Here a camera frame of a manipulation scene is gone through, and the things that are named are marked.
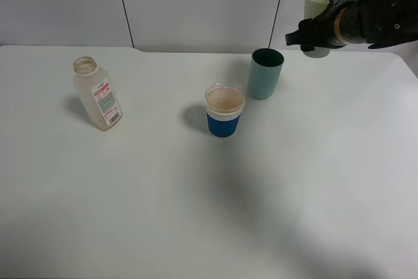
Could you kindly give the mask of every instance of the bottle label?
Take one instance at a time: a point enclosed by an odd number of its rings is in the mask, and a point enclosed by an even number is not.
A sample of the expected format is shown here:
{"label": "bottle label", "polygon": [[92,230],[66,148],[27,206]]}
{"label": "bottle label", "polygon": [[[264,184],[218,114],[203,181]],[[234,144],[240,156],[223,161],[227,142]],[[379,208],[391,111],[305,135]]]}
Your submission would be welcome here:
{"label": "bottle label", "polygon": [[115,123],[120,117],[121,111],[110,87],[109,79],[105,78],[99,85],[92,88],[91,92],[102,112],[106,124],[109,126]]}

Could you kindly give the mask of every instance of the white table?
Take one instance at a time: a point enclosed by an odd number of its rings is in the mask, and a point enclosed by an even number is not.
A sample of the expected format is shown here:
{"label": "white table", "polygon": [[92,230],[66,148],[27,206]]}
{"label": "white table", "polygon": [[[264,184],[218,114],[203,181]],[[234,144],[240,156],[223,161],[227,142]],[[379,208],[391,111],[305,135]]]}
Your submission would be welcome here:
{"label": "white table", "polygon": [[[245,86],[249,55],[0,47],[0,276],[416,278],[418,80],[392,54],[283,54],[217,140],[204,91]],[[106,133],[72,87],[84,55],[123,109]]]}

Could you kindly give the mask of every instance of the translucent plastic bottle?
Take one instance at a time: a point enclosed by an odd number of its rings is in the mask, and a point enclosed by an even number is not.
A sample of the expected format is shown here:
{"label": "translucent plastic bottle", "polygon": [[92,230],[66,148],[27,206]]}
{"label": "translucent plastic bottle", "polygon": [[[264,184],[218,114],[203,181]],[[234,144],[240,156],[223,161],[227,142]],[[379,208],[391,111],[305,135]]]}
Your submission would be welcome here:
{"label": "translucent plastic bottle", "polygon": [[100,130],[109,130],[122,117],[122,109],[108,73],[92,57],[80,57],[73,65],[74,88],[91,121]]}

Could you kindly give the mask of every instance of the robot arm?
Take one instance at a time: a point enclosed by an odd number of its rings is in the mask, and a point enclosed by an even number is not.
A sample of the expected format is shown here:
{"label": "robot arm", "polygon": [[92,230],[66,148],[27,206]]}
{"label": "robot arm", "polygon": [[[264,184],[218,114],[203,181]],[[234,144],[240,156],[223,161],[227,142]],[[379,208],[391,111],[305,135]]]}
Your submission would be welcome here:
{"label": "robot arm", "polygon": [[287,45],[302,51],[368,43],[370,49],[418,40],[417,0],[330,0],[319,16],[299,23]]}

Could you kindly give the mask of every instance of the teal cup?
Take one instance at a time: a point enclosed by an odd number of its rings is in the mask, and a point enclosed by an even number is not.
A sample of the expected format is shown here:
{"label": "teal cup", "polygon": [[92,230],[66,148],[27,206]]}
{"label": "teal cup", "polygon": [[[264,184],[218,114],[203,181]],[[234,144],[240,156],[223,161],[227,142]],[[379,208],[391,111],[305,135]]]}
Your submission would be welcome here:
{"label": "teal cup", "polygon": [[248,93],[255,99],[267,99],[276,89],[285,58],[277,50],[262,48],[253,52],[248,78]]}

